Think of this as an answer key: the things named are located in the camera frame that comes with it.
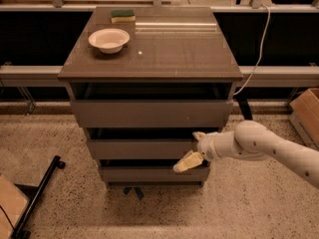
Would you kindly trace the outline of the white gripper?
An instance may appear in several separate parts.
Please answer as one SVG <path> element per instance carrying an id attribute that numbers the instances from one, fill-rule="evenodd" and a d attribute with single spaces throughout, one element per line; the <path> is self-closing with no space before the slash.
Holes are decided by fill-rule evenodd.
<path id="1" fill-rule="evenodd" d="M 215 149 L 215 140 L 217 132 L 204 133 L 195 131 L 193 137 L 197 140 L 197 150 L 194 152 L 190 150 L 180 161 L 173 166 L 173 171 L 177 173 L 185 172 L 189 169 L 197 167 L 202 164 L 203 159 L 206 161 L 213 161 L 220 159 Z"/>

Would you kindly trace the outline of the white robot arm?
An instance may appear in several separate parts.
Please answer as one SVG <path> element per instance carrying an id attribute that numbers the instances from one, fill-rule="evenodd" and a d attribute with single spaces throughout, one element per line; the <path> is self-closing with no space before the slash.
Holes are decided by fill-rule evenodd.
<path id="1" fill-rule="evenodd" d="M 319 151 L 284 139 L 259 122 L 244 120 L 233 131 L 195 131 L 193 136 L 197 140 L 196 151 L 190 150 L 176 163 L 174 172 L 225 157 L 255 161 L 270 156 L 319 188 Z"/>

